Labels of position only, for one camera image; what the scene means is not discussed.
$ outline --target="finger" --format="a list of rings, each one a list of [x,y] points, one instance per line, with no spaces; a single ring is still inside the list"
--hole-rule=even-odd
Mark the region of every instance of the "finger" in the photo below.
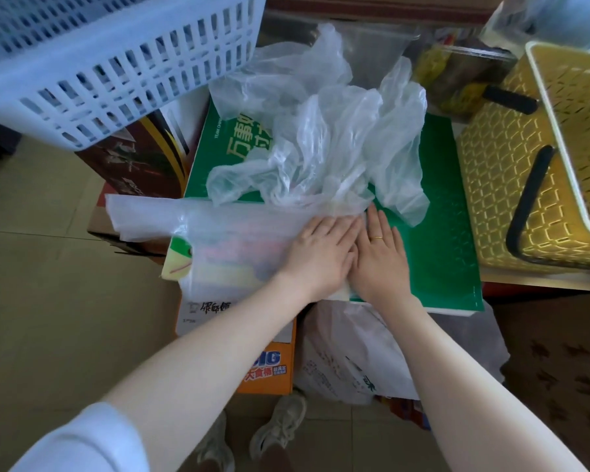
[[[363,227],[359,230],[359,234],[356,237],[356,246],[359,247],[359,252],[365,252],[371,245],[369,243],[369,237],[367,236],[367,229]]]
[[[396,246],[396,252],[406,254],[406,252],[404,251],[404,242],[402,240],[402,235],[400,235],[398,227],[393,227],[391,231],[393,232],[393,244]]]
[[[347,274],[350,272],[350,269],[352,269],[352,265],[354,265],[355,260],[356,253],[348,252],[345,256],[345,260],[343,260],[343,265],[341,266],[341,278],[345,279],[347,277]]]
[[[389,248],[394,248],[389,220],[387,220],[387,216],[382,210],[378,210],[378,220],[380,221],[380,231],[382,232],[384,244]]]
[[[301,229],[301,231],[299,232],[299,238],[307,238],[310,237],[313,232],[315,231],[315,228],[317,228],[317,226],[322,222],[323,218],[319,217],[317,215],[315,215],[314,217],[312,217],[312,219],[310,219],[307,224],[304,226],[304,228]]]
[[[332,229],[332,226],[336,223],[336,221],[337,221],[336,217],[324,217],[322,219],[322,221],[319,222],[319,225],[317,225],[317,228],[315,228],[313,235],[315,235],[315,236],[328,235],[328,232]]]
[[[361,232],[361,230],[364,230],[363,222],[361,220],[361,217],[356,217],[352,221],[352,224],[350,225],[350,227],[344,233],[341,240],[338,242],[338,246],[340,246],[341,248],[344,248],[346,250],[349,250],[350,248],[352,248],[354,246],[354,242],[356,242],[356,238],[359,236],[359,233]]]
[[[380,220],[378,219],[378,211],[374,204],[370,204],[367,209],[367,232],[369,237],[382,237],[383,233],[380,230]]]
[[[338,217],[337,221],[328,232],[328,237],[332,238],[338,245],[345,233],[352,226],[352,223],[354,223],[354,216]]]

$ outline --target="orange box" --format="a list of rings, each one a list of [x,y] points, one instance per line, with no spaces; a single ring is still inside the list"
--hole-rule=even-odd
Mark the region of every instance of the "orange box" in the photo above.
[[[175,333],[182,336],[228,309],[230,303],[181,302]],[[292,392],[296,320],[278,333],[264,349],[236,390],[237,393],[287,395]]]

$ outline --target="left hand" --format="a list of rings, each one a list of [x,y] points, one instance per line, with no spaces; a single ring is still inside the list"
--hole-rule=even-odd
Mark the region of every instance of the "left hand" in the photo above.
[[[357,216],[313,217],[293,241],[277,275],[288,278],[307,303],[323,300],[345,281],[363,227]]]

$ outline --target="sneaker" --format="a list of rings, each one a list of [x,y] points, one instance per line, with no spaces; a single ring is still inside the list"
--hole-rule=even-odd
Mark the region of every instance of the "sneaker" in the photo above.
[[[260,459],[262,452],[272,444],[286,448],[295,437],[295,430],[306,415],[306,398],[298,392],[282,396],[275,405],[271,420],[259,428],[249,443],[252,460]]]
[[[234,472],[234,453],[225,443],[226,421],[225,411],[222,411],[195,449],[197,464],[212,459],[216,461],[221,472]]]

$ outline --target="white shirt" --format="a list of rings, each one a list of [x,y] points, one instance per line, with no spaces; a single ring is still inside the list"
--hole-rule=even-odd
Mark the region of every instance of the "white shirt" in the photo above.
[[[148,472],[133,424],[110,404],[86,407],[34,444],[10,472]]]

